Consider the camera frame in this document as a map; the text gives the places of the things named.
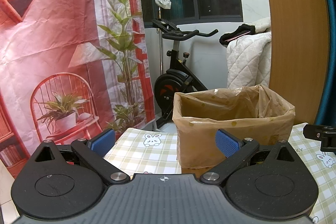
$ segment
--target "blue gripper pad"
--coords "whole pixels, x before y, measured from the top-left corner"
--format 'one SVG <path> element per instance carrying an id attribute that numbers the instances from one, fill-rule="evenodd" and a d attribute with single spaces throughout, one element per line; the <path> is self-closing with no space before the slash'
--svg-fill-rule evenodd
<path id="1" fill-rule="evenodd" d="M 224 129 L 219 129 L 215 136 L 217 148 L 224 154 L 225 157 L 230 157 L 236 153 L 244 143 L 231 135 Z"/>

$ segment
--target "lampshade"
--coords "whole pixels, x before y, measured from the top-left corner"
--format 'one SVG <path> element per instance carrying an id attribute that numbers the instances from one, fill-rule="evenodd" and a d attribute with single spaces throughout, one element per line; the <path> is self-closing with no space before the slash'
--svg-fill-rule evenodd
<path id="1" fill-rule="evenodd" d="M 86 42 L 79 44 L 76 47 L 69 64 L 69 68 L 106 58 L 108 57 L 100 52 L 94 45 L 92 45 L 91 42 Z"/>

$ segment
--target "exercise bike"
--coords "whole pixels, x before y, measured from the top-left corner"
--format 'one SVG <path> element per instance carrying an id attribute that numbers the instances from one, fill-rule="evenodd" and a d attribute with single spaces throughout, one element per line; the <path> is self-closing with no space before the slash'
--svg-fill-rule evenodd
<path id="1" fill-rule="evenodd" d="M 183 61 L 179 59 L 180 41 L 186 41 L 194 36 L 211 37 L 218 33 L 218 30 L 207 34 L 200 33 L 199 30 L 181 31 L 174 23 L 165 19 L 153 19 L 152 25 L 153 28 L 162 31 L 162 38 L 174 41 L 173 49 L 167 52 L 167 56 L 170 57 L 170 67 L 166 73 L 157 78 L 154 85 L 154 96 L 162 110 L 162 117 L 157 120 L 157 128 L 160 128 L 172 119 L 175 92 L 190 93 L 208 90 L 186 66 L 189 53 L 183 53 Z"/>

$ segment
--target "white flower pot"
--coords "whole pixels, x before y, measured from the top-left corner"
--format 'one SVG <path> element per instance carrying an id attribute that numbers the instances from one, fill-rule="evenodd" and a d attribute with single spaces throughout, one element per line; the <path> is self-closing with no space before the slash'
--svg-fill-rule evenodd
<path id="1" fill-rule="evenodd" d="M 76 113 L 74 112 L 70 114 L 69 116 L 59 119 L 55 123 L 56 123 L 56 128 L 59 131 L 65 132 L 69 130 L 70 128 L 73 128 L 76 125 Z"/>

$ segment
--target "exercise bike handlebar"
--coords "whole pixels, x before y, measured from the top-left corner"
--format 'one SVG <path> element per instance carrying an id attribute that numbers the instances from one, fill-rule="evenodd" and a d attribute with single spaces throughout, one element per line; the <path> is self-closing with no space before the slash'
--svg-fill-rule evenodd
<path id="1" fill-rule="evenodd" d="M 176 32 L 163 33 L 162 38 L 169 39 L 169 40 L 176 40 L 176 41 L 185 41 L 196 35 L 199 37 L 212 37 L 216 33 L 218 33 L 217 29 L 213 30 L 211 33 L 202 33 L 202 32 L 199 32 L 199 30 L 194 30 L 192 32 L 176 31 Z"/>
<path id="2" fill-rule="evenodd" d="M 198 35 L 199 33 L 200 33 L 199 30 L 194 30 L 193 32 L 181 32 L 181 31 L 176 33 L 169 32 L 169 33 L 163 33 L 162 38 L 176 41 L 185 41 Z"/>

